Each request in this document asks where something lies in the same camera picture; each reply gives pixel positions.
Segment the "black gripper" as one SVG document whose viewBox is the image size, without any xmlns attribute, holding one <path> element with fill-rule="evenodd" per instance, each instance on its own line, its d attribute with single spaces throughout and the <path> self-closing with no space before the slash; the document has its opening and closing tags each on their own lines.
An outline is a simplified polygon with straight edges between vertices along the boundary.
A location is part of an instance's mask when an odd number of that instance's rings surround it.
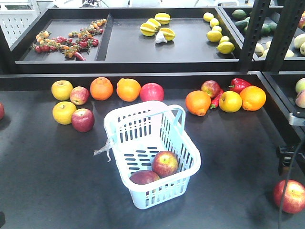
<svg viewBox="0 0 305 229">
<path fill-rule="evenodd" d="M 289 166 L 292 161 L 296 146 L 279 146 L 276 149 L 276 155 L 279 159 L 278 174 L 281 176 L 288 172 Z M 303 173 L 305 173 L 305 149 L 302 148 L 296 155 L 296 163 L 299 165 Z"/>
</svg>

